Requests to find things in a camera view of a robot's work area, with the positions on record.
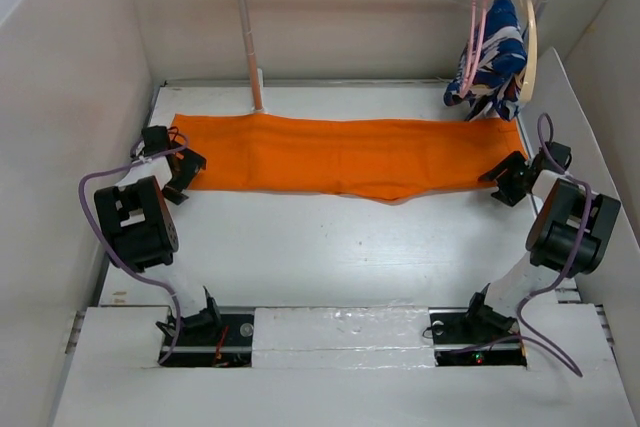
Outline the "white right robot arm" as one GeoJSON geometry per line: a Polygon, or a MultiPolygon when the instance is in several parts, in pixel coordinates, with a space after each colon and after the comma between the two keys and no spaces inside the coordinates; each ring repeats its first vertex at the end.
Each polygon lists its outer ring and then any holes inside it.
{"type": "Polygon", "coordinates": [[[497,185],[492,196],[503,204],[513,207],[531,195],[543,205],[525,256],[470,300],[462,328],[471,339],[486,340],[497,329],[514,331],[523,299],[555,281],[589,275],[602,262],[621,202],[575,183],[567,175],[571,162],[570,147],[547,141],[533,160],[514,151],[479,177],[497,185]]]}

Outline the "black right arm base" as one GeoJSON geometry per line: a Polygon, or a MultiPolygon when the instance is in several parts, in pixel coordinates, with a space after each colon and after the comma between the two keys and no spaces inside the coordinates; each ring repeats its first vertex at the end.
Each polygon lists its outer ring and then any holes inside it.
{"type": "Polygon", "coordinates": [[[422,335],[433,344],[437,367],[527,366],[520,340],[489,324],[471,324],[462,311],[430,311],[422,335]]]}

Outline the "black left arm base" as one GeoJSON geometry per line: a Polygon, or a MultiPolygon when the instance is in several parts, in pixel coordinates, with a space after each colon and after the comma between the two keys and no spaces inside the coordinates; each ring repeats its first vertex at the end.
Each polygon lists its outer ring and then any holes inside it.
{"type": "Polygon", "coordinates": [[[252,364],[254,312],[223,312],[222,328],[213,334],[181,333],[177,345],[170,350],[172,331],[160,327],[164,335],[159,353],[163,367],[171,368],[245,368],[252,364]]]}

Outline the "orange trousers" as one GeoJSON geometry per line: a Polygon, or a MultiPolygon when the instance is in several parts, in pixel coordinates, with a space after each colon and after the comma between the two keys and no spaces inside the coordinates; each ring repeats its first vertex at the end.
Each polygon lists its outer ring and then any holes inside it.
{"type": "Polygon", "coordinates": [[[485,187],[481,176],[525,151],[515,122],[307,120],[188,116],[173,127],[207,166],[206,191],[322,193],[394,202],[485,187]]]}

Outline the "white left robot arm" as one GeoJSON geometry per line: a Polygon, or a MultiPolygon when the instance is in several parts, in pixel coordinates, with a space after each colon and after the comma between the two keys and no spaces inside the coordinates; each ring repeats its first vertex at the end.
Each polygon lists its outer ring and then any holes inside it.
{"type": "Polygon", "coordinates": [[[151,126],[141,131],[132,153],[132,168],[114,186],[93,194],[98,225],[106,244],[133,273],[163,266],[155,282],[175,285],[168,267],[179,249],[177,229],[168,205],[180,205],[185,191],[206,169],[206,159],[185,146],[176,127],[151,126]]]}

